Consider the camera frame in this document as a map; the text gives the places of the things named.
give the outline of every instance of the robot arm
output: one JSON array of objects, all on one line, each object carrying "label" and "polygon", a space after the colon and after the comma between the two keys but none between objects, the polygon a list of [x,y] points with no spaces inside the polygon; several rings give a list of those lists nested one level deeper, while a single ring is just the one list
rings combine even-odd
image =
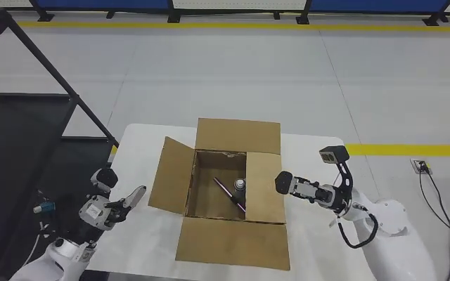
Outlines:
[{"label": "robot arm", "polygon": [[[352,175],[345,164],[349,155],[344,146],[327,147],[319,153],[325,163],[337,165],[342,177],[339,187],[312,183],[282,171],[275,179],[277,192],[317,202],[334,211],[342,238],[352,249],[363,249],[376,280],[436,281],[431,257],[403,205],[395,200],[373,203],[353,188]],[[347,239],[341,217],[354,223],[360,243],[353,245]]]},{"label": "robot arm", "polygon": [[65,233],[57,238],[44,255],[23,266],[11,278],[12,281],[78,281],[95,253],[100,236],[112,230],[116,223],[124,221],[146,192],[142,185],[128,197],[110,202],[110,191],[117,183],[112,169],[98,170],[91,182],[96,192],[78,212],[81,226],[74,233]]}]

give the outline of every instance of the yellow stripe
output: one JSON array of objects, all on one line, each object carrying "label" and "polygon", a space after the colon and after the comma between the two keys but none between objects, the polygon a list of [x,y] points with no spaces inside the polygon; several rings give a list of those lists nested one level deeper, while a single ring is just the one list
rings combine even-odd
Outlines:
[{"label": "yellow stripe", "polygon": [[450,157],[450,145],[359,144],[345,145],[350,155]]},{"label": "yellow stripe", "polygon": [[225,22],[19,22],[21,27],[56,28],[222,28],[222,29],[258,29],[258,30],[360,30],[360,31],[403,31],[403,32],[450,32],[450,27],[427,27],[406,25],[296,25],[271,23],[225,23]]}]

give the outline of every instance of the camera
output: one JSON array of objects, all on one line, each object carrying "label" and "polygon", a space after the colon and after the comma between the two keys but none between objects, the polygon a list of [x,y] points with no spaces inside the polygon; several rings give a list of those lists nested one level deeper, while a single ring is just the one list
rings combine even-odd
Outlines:
[{"label": "camera", "polygon": [[345,146],[327,146],[326,148],[319,150],[324,163],[327,164],[339,164],[345,163],[350,159],[349,153]]}]

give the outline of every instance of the cardboard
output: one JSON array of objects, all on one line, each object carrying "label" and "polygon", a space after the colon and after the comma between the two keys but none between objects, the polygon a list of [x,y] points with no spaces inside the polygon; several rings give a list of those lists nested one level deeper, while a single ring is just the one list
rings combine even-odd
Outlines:
[{"label": "cardboard", "polygon": [[199,118],[195,148],[281,153],[279,123]]},{"label": "cardboard", "polygon": [[194,150],[166,137],[148,205],[184,214]]},{"label": "cardboard", "polygon": [[290,270],[287,235],[286,225],[184,218],[175,259]]},{"label": "cardboard", "polygon": [[281,172],[281,156],[269,153],[247,153],[247,221],[286,223],[284,196],[275,189],[275,178]]},{"label": "cardboard", "polygon": [[[148,204],[183,214],[176,260],[289,270],[280,124],[199,119],[195,149],[166,137]],[[230,192],[246,178],[246,212]]]}]

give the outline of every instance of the white table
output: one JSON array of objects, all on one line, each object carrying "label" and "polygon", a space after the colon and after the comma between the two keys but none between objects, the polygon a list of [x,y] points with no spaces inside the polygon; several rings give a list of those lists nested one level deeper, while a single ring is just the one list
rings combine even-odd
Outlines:
[{"label": "white table", "polygon": [[[182,217],[149,207],[147,202],[164,137],[193,148],[195,133],[196,128],[177,126],[127,127],[112,163],[119,182],[110,198],[126,197],[139,185],[148,189],[127,220],[103,234],[88,269],[187,280],[374,280],[362,250],[350,249],[337,226],[328,227],[334,214],[292,196],[285,197],[290,271],[175,261]],[[311,181],[332,183],[338,169],[324,164],[319,150],[342,144],[339,138],[282,134],[283,169]],[[343,224],[350,241],[356,243],[352,223]]]}]

